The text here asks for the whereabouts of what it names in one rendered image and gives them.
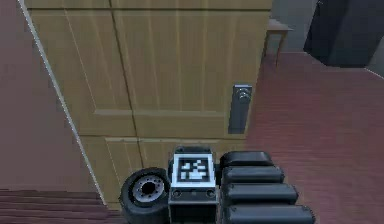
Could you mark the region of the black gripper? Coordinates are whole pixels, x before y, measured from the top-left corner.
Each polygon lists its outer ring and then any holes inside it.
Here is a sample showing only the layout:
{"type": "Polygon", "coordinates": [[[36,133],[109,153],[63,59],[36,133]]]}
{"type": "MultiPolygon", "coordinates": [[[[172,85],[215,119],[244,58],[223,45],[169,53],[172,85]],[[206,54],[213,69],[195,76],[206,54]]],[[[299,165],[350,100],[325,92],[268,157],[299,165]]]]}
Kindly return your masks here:
{"type": "Polygon", "coordinates": [[[170,183],[163,168],[131,174],[121,187],[119,202],[127,224],[169,224],[170,183]]]}

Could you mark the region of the light wooden room door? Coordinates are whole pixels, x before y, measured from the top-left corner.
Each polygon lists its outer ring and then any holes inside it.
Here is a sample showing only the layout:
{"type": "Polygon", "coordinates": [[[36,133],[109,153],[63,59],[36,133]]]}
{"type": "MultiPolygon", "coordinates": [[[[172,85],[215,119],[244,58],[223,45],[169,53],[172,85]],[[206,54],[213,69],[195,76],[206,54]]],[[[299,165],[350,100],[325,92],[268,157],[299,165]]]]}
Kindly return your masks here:
{"type": "Polygon", "coordinates": [[[273,0],[19,0],[97,192],[182,144],[244,146],[273,0]],[[233,86],[252,86],[229,134],[233,86]]]}

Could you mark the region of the brown wooden side table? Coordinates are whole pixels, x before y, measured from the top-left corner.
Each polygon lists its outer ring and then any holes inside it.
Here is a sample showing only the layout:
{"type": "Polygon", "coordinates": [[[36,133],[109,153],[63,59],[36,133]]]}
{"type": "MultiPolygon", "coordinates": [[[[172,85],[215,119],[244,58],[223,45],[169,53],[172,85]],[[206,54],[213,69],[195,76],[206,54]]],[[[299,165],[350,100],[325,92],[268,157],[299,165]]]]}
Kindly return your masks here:
{"type": "Polygon", "coordinates": [[[278,48],[276,51],[275,66],[278,66],[278,60],[279,60],[281,50],[283,48],[285,40],[286,40],[288,33],[290,31],[292,31],[292,28],[290,28],[288,25],[283,24],[282,22],[280,22],[276,19],[270,19],[268,22],[268,27],[267,27],[265,41],[264,41],[263,56],[266,56],[266,54],[267,54],[270,36],[271,35],[279,35],[280,41],[279,41],[278,48]]]}

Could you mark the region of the black cabinet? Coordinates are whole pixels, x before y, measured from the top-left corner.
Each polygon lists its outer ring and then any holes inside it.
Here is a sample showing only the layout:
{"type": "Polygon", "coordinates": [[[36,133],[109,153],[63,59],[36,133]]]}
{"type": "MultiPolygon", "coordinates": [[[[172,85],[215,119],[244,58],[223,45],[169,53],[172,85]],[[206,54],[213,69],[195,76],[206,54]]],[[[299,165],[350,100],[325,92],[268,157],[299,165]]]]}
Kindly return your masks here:
{"type": "Polygon", "coordinates": [[[326,66],[366,67],[384,37],[384,0],[317,0],[303,50],[326,66]]]}

